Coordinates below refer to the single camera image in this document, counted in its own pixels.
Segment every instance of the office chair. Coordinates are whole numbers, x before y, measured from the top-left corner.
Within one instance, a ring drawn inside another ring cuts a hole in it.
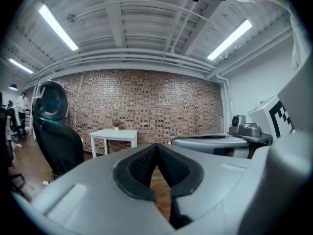
[[[8,116],[11,117],[10,129],[13,132],[13,134],[11,135],[12,139],[18,137],[19,141],[20,141],[20,139],[21,139],[21,133],[20,133],[21,124],[20,124],[20,118],[19,118],[19,114],[17,113],[16,107],[14,108],[13,105],[8,105],[7,113],[8,113]]]
[[[2,105],[2,94],[0,93],[0,101]],[[13,151],[12,151],[12,146],[10,142],[7,142],[5,136],[6,136],[6,125],[7,125],[7,116],[8,116],[8,111],[0,107],[0,147],[1,151],[3,152],[2,157],[3,159],[1,160],[4,163],[5,167],[11,167],[13,165]],[[19,180],[19,182],[22,182],[19,185],[16,185],[14,181]],[[12,190],[18,192],[21,196],[24,196],[24,193],[21,191],[21,188],[25,184],[25,178],[23,177],[22,174],[15,174],[15,175],[9,175],[8,176],[9,180],[9,185]]]
[[[38,145],[56,179],[84,161],[84,150],[73,129],[46,121],[58,121],[66,115],[67,97],[62,86],[46,81],[41,85],[40,93],[33,104],[33,127]]]

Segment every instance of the fluorescent ceiling light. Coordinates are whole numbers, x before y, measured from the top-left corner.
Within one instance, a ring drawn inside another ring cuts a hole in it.
[[[43,5],[39,10],[39,13],[51,26],[51,28],[59,35],[59,37],[71,48],[71,50],[78,49],[78,46],[73,42],[73,40],[66,34],[62,29],[56,19],[53,17],[47,6]]]
[[[16,65],[17,67],[20,67],[21,69],[23,69],[24,71],[29,72],[30,74],[33,73],[33,71],[29,70],[28,68],[24,67],[23,65],[19,64],[18,62],[16,62],[15,60],[13,60],[12,58],[9,59],[10,63]]]
[[[244,21],[220,46],[216,48],[207,58],[214,60],[224,50],[226,50],[233,42],[240,38],[247,30],[252,27],[249,20]]]

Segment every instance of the brick wall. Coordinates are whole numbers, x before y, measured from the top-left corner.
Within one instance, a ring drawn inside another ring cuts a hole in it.
[[[138,130],[137,145],[169,142],[177,136],[222,131],[223,105],[218,84],[146,70],[95,70],[56,78],[67,93],[67,124],[91,151],[90,132],[112,127]],[[109,141],[109,152],[130,142]],[[102,141],[96,152],[104,153]]]

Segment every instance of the person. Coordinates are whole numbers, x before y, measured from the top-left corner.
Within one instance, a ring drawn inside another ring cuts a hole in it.
[[[285,8],[290,13],[291,26],[293,30],[293,52],[292,67],[297,70],[307,60],[312,52],[312,44],[308,31],[299,20],[295,8],[289,0],[237,0],[242,2],[257,3],[260,1],[271,1]]]
[[[28,99],[26,97],[26,92],[22,92],[22,95],[18,97],[17,105],[18,105],[18,111],[19,111],[19,118],[20,118],[20,121],[21,121],[22,129],[23,129],[23,136],[26,136],[26,131],[25,131],[25,110],[28,107]]]

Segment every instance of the pipe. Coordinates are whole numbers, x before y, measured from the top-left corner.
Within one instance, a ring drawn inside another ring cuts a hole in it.
[[[41,82],[40,82],[40,80],[39,80],[39,81],[38,81],[38,86],[37,86],[37,89],[36,89],[36,95],[35,95],[35,97],[38,96],[38,89],[39,89],[40,86],[41,86]]]
[[[222,76],[219,76],[218,74],[216,74],[216,77],[220,80],[224,80],[226,82],[226,85],[227,85],[227,91],[228,91],[228,96],[229,96],[229,103],[230,103],[230,114],[232,117],[233,115],[233,102],[231,100],[231,94],[230,94],[230,89],[229,89],[229,80],[225,77],[222,77]]]
[[[63,62],[78,58],[78,57],[86,57],[88,55],[97,55],[97,54],[103,54],[103,53],[114,53],[114,52],[135,52],[135,53],[148,53],[148,54],[156,54],[156,55],[162,55],[163,51],[160,50],[151,50],[151,49],[138,49],[138,48],[116,48],[116,49],[102,49],[102,50],[93,50],[93,51],[89,51],[89,52],[85,52],[85,53],[81,53],[81,54],[77,54],[77,55],[73,55],[67,58],[64,58],[63,60],[59,60],[43,69],[41,69],[40,71],[34,73],[32,75],[32,78],[37,78],[41,73],[43,73],[45,70],[48,70],[54,66],[57,66]],[[178,58],[178,59],[182,59],[182,60],[186,60],[186,61],[190,61],[190,62],[194,62],[196,64],[200,64],[203,65],[205,67],[208,68],[208,70],[212,71],[214,70],[216,67],[214,67],[211,64],[208,64],[204,61],[192,58],[192,57],[187,57],[187,56],[182,56],[182,55],[178,55],[178,54],[174,54],[174,53],[166,53],[167,56],[173,57],[173,58]]]
[[[226,112],[226,116],[224,116],[224,118],[226,118],[226,122],[224,122],[224,126],[223,126],[223,130],[224,130],[224,132],[227,132],[227,126],[229,125],[229,123],[230,123],[230,119],[229,119],[229,102],[228,102],[228,95],[227,95],[227,89],[226,89],[226,82],[225,81],[223,81],[223,80],[219,80],[219,79],[217,79],[217,81],[219,82],[219,83],[221,83],[221,84],[223,84],[223,87],[224,87],[224,98],[225,98],[225,102],[226,102],[226,104],[225,104],[225,107],[226,107],[226,109],[225,109],[225,112]]]
[[[94,61],[96,61],[96,59],[99,59],[99,58],[107,58],[107,59],[109,59],[109,58],[115,58],[115,57],[116,58],[117,57],[118,58],[122,58],[122,57],[142,58],[143,61],[149,61],[149,59],[155,59],[155,60],[161,60],[162,59],[162,57],[160,57],[160,56],[138,55],[138,54],[111,54],[111,55],[98,55],[98,56],[92,56],[92,57],[84,57],[84,58],[72,60],[72,61],[69,61],[69,62],[65,62],[63,64],[59,64],[59,65],[57,65],[54,68],[50,68],[50,69],[48,69],[46,71],[41,72],[41,74],[36,75],[35,78],[39,78],[39,76],[43,76],[43,75],[45,75],[45,74],[47,74],[49,72],[61,69],[63,67],[66,67],[69,64],[72,64],[72,63],[75,63],[75,62],[78,62],[78,61],[86,61],[86,60],[94,60]],[[168,62],[173,62],[173,63],[185,64],[185,65],[193,66],[193,67],[196,67],[196,68],[199,68],[199,69],[203,69],[205,71],[212,71],[208,67],[204,67],[202,65],[197,65],[197,64],[194,64],[192,62],[188,62],[188,61],[184,61],[184,60],[178,60],[178,59],[173,59],[173,58],[164,58],[163,60],[168,61]]]
[[[80,73],[80,72],[85,72],[85,71],[98,71],[98,70],[111,70],[111,69],[129,69],[129,70],[137,70],[139,69],[138,67],[141,67],[140,64],[137,63],[108,63],[105,66],[100,66],[97,64],[86,64],[84,66],[78,66],[66,70],[61,70],[59,72],[56,72],[52,74],[52,78],[56,77],[61,77],[64,75],[70,75],[74,73]],[[169,72],[169,73],[174,73],[174,74],[180,74],[180,75],[187,75],[191,77],[196,77],[200,79],[204,79],[204,75],[200,74],[199,72],[191,72],[187,69],[176,69],[174,67],[165,67],[165,66],[160,66],[160,65],[155,65],[155,64],[145,64],[144,65],[145,70],[149,71],[163,71],[163,72]],[[45,81],[48,79],[50,75],[47,75],[42,78],[42,81]]]
[[[30,116],[32,115],[32,111],[33,111],[33,102],[34,102],[34,98],[35,98],[35,92],[36,92],[36,88],[37,88],[37,82],[38,82],[38,80],[36,80],[36,84],[35,84],[34,90],[33,90],[33,96],[32,96],[32,98],[31,98]]]
[[[226,111],[226,113],[227,113],[226,128],[227,128],[227,126],[230,125],[230,120],[231,120],[232,115],[233,115],[233,105],[232,105],[232,100],[231,100],[231,96],[230,96],[229,81],[227,78],[221,77],[218,74],[216,75],[216,78],[217,78],[218,82],[222,82],[224,85],[225,100],[226,100],[226,105],[227,105],[227,111]]]
[[[184,8],[187,3],[188,3],[188,0],[183,0],[183,1],[181,2],[181,4],[180,4],[180,7],[183,7],[183,8]],[[165,41],[164,53],[166,52],[166,50],[167,50],[167,49],[169,48],[169,46],[170,46],[171,40],[172,40],[172,38],[173,38],[173,36],[174,36],[174,33],[175,33],[175,29],[177,28],[177,25],[178,25],[179,22],[180,22],[181,16],[182,16],[182,10],[180,9],[180,10],[176,13],[176,15],[175,15],[175,17],[174,17],[174,23],[173,23],[173,25],[172,25],[172,27],[171,27],[171,30],[170,30],[169,35],[168,35],[168,38],[167,38],[166,41]]]
[[[142,61],[142,59],[137,59],[137,58],[112,58],[112,59],[102,58],[102,59],[97,59],[97,60],[78,61],[78,62],[75,62],[75,63],[68,64],[68,65],[66,65],[66,67],[73,66],[73,65],[86,64],[86,63],[90,63],[90,62],[99,62],[99,61]],[[157,61],[157,60],[148,60],[148,61],[152,62],[152,63],[159,63],[159,61]],[[165,64],[168,64],[168,65],[171,65],[171,66],[180,67],[180,68],[184,68],[184,69],[188,69],[188,70],[200,71],[200,70],[198,70],[196,68],[186,67],[186,66],[179,65],[179,64],[172,64],[172,63],[168,63],[168,62],[165,62]]]
[[[154,0],[116,0],[116,1],[110,1],[110,2],[104,2],[104,3],[101,3],[101,4],[97,4],[97,5],[94,5],[94,6],[91,6],[89,8],[86,8],[86,9],[83,9],[81,10],[80,12],[76,13],[76,16],[79,15],[80,13],[86,11],[86,10],[89,10],[89,9],[93,9],[93,8],[97,8],[97,7],[100,7],[100,6],[106,6],[106,5],[109,5],[109,4],[114,4],[114,3],[122,3],[122,2],[150,2],[150,3],[158,3],[158,4],[163,4],[163,5],[167,5],[167,6],[170,6],[170,7],[173,7],[173,8],[177,8],[177,9],[181,9],[183,11],[186,11],[186,12],[189,12],[190,14],[193,14],[207,22],[209,22],[210,24],[214,25],[215,27],[217,27],[219,30],[223,30],[221,29],[220,26],[218,26],[217,24],[213,23],[211,20],[209,20],[208,18],[205,18],[191,10],[188,10],[186,8],[183,8],[181,6],[178,6],[178,5],[174,5],[174,4],[171,4],[171,3],[167,3],[167,2],[161,2],[161,1],[154,1]]]
[[[192,5],[191,5],[191,7],[190,7],[190,10],[191,10],[191,11],[194,10],[196,4],[197,4],[196,2],[193,2],[193,3],[192,3]],[[173,44],[173,46],[172,46],[172,48],[171,48],[171,52],[175,52],[175,46],[176,46],[176,44],[177,44],[177,41],[178,41],[178,39],[180,38],[180,35],[182,34],[182,31],[184,30],[184,28],[185,28],[185,26],[186,26],[186,24],[187,24],[189,18],[190,18],[190,13],[188,14],[188,16],[186,16],[186,18],[185,18],[185,20],[184,20],[184,23],[183,23],[182,26],[181,26],[180,32],[179,32],[179,34],[177,35],[176,40],[175,40],[175,42],[174,42],[174,44]]]

